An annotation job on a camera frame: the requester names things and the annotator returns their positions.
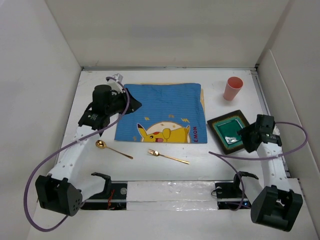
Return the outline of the green square ceramic plate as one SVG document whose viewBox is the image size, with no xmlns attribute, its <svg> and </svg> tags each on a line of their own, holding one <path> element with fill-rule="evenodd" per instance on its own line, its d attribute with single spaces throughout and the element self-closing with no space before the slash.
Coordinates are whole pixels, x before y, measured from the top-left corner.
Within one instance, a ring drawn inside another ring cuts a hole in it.
<svg viewBox="0 0 320 240">
<path fill-rule="evenodd" d="M 207 124 L 225 155 L 244 149 L 238 131 L 250 124 L 241 110 L 210 119 Z"/>
</svg>

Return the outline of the pink plastic cup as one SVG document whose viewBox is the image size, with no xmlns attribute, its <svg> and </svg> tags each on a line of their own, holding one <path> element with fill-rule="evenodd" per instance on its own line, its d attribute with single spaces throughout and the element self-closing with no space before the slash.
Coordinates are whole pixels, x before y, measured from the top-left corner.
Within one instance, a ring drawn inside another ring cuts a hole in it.
<svg viewBox="0 0 320 240">
<path fill-rule="evenodd" d="M 244 82 L 241 78 L 236 76 L 230 77 L 226 82 L 223 98 L 227 101 L 232 101 L 242 89 L 243 85 Z"/>
</svg>

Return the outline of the blue yellow Pikachu cloth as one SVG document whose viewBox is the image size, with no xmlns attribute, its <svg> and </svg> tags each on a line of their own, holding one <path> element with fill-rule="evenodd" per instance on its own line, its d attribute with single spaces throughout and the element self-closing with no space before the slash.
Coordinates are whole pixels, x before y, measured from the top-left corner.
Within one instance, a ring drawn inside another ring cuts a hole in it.
<svg viewBox="0 0 320 240">
<path fill-rule="evenodd" d="M 126 84 L 141 103 L 117 123 L 115 140 L 122 142 L 206 144 L 202 87 L 199 83 Z"/>
</svg>

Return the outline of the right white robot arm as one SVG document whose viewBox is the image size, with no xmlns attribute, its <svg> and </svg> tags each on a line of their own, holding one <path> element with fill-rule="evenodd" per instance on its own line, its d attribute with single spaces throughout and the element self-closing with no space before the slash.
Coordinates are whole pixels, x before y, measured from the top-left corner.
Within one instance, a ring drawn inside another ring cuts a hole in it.
<svg viewBox="0 0 320 240">
<path fill-rule="evenodd" d="M 234 176 L 231 191 L 237 197 L 246 196 L 253 223 L 289 232 L 303 197 L 293 191 L 287 179 L 281 157 L 282 141 L 273 133 L 275 126 L 274 117 L 259 114 L 254 123 L 238 131 L 244 149 L 258 154 L 263 185 L 255 174 L 241 171 Z"/>
</svg>

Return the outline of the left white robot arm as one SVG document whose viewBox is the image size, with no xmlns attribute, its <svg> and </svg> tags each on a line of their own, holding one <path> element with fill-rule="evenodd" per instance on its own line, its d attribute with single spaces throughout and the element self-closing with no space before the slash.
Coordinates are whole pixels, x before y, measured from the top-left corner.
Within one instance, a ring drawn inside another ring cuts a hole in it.
<svg viewBox="0 0 320 240">
<path fill-rule="evenodd" d="M 78 121 L 75 145 L 65 150 L 58 163 L 47 176 L 40 175 L 35 188 L 40 206 L 67 216 L 74 216 L 82 204 L 93 196 L 107 198 L 112 192 L 111 177 L 93 172 L 89 181 L 80 183 L 77 178 L 92 147 L 109 126 L 116 114 L 130 114 L 142 106 L 127 88 L 114 90 L 110 85 L 97 85 L 92 93 L 92 102 Z"/>
</svg>

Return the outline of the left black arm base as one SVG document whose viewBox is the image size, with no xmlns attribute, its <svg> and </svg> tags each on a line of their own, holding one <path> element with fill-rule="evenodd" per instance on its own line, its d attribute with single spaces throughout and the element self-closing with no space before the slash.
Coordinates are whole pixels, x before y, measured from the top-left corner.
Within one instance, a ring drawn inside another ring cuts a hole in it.
<svg viewBox="0 0 320 240">
<path fill-rule="evenodd" d="M 103 180 L 103 190 L 89 197 L 81 206 L 82 210 L 122 211 L 127 209 L 127 181 L 112 181 L 109 175 L 98 172 L 91 175 L 98 180 Z"/>
</svg>

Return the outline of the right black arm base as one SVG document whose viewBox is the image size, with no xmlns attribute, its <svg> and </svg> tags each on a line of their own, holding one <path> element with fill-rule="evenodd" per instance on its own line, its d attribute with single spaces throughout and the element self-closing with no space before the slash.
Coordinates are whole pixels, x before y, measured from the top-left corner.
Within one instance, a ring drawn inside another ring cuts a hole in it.
<svg viewBox="0 0 320 240">
<path fill-rule="evenodd" d="M 214 183 L 215 189 L 211 195 L 217 199 L 218 210 L 235 211 L 242 199 L 241 181 L 237 174 L 233 180 L 222 180 Z"/>
</svg>

